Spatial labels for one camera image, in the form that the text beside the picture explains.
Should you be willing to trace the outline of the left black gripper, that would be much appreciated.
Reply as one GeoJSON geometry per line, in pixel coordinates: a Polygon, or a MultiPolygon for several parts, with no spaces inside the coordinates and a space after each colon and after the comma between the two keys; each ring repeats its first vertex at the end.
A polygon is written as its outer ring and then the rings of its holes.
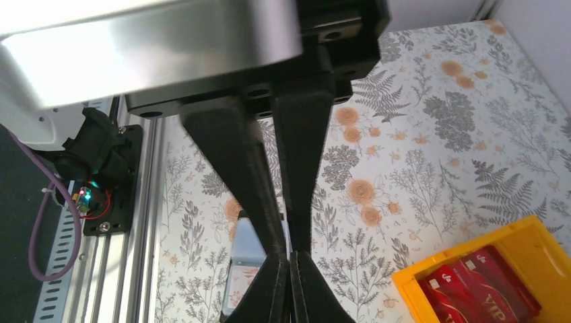
{"type": "Polygon", "coordinates": [[[378,37],[391,20],[388,1],[297,1],[297,6],[299,56],[125,95],[127,112],[136,116],[179,114],[246,211],[266,254],[285,253],[286,240],[263,135],[246,100],[271,97],[275,88],[271,111],[292,248],[310,252],[312,197],[333,100],[347,101],[351,81],[366,77],[380,61],[378,37]]]}

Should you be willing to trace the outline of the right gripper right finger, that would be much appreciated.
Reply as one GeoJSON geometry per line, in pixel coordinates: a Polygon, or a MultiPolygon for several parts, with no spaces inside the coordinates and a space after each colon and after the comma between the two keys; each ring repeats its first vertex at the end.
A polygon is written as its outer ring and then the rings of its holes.
{"type": "Polygon", "coordinates": [[[307,252],[290,254],[292,322],[351,323],[317,265],[307,252]]]}

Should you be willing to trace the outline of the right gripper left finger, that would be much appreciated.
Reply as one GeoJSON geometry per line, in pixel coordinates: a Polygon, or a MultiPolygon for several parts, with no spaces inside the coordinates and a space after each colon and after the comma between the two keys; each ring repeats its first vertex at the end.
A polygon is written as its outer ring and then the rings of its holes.
{"type": "Polygon", "coordinates": [[[268,255],[226,322],[289,322],[289,274],[290,264],[285,255],[268,255]]]}

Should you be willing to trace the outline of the black leather card holder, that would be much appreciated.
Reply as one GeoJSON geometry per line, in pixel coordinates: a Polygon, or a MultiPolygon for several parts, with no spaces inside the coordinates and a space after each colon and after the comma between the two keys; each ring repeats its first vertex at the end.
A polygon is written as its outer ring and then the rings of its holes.
{"type": "Polygon", "coordinates": [[[238,307],[266,259],[262,243],[246,211],[239,212],[234,229],[220,322],[226,322],[238,307]]]}

